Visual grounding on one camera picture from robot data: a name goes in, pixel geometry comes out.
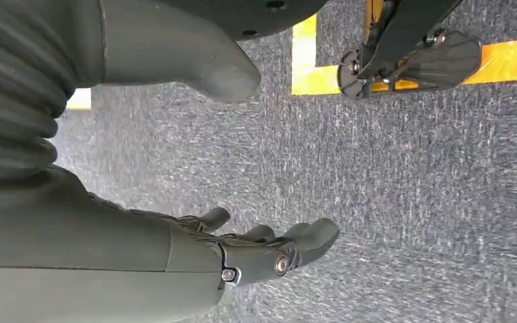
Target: prosthetic hand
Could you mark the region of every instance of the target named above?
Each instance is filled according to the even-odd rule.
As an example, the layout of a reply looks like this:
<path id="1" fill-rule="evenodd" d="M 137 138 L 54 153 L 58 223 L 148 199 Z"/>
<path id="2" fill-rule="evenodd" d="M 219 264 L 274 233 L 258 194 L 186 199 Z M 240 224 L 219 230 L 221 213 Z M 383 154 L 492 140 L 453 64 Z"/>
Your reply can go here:
<path id="1" fill-rule="evenodd" d="M 299 223 L 281 237 L 268 225 L 258 225 L 243 235 L 210 233 L 227 223 L 227 210 L 216 208 L 203 217 L 167 217 L 197 241 L 217 248 L 222 257 L 221 279 L 233 285 L 247 285 L 278 279 L 288 271 L 322 257 L 334 244 L 339 230 L 330 219 L 313 224 Z"/>
<path id="2" fill-rule="evenodd" d="M 338 236 L 321 219 L 281 237 L 213 236 L 223 209 L 125 210 L 52 166 L 45 140 L 76 87 L 187 83 L 233 102 L 260 75 L 214 23 L 158 0 L 0 0 L 0 322 L 163 322 L 215 305 L 226 283 L 278 279 Z"/>

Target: prosthetic arm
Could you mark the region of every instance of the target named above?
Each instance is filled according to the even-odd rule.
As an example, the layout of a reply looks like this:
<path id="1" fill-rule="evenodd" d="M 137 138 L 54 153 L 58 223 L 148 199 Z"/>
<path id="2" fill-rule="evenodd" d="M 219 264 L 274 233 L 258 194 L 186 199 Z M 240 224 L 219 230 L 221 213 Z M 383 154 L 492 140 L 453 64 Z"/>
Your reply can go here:
<path id="1" fill-rule="evenodd" d="M 332 246 L 329 219 L 213 236 L 224 209 L 126 210 L 52 166 L 45 139 L 76 87 L 166 81 L 235 102 L 260 75 L 216 24 L 163 1 L 0 0 L 0 322 L 173 321 Z"/>

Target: gray carpet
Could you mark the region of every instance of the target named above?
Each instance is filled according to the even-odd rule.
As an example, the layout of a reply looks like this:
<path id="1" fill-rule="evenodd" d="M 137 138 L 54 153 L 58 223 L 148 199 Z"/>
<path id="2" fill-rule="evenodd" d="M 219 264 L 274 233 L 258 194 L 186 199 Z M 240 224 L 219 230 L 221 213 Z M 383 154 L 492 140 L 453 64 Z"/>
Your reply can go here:
<path id="1" fill-rule="evenodd" d="M 321 65 L 357 43 L 363 6 L 320 13 Z M 446 25 L 517 39 L 517 0 L 466 0 Z M 243 47 L 263 72 L 245 104 L 181 85 L 100 87 L 55 139 L 61 165 L 128 207 L 221 205 L 234 216 L 225 231 L 341 226 L 323 261 L 231 289 L 186 322 L 517 322 L 517 83 L 293 97 L 290 31 Z"/>

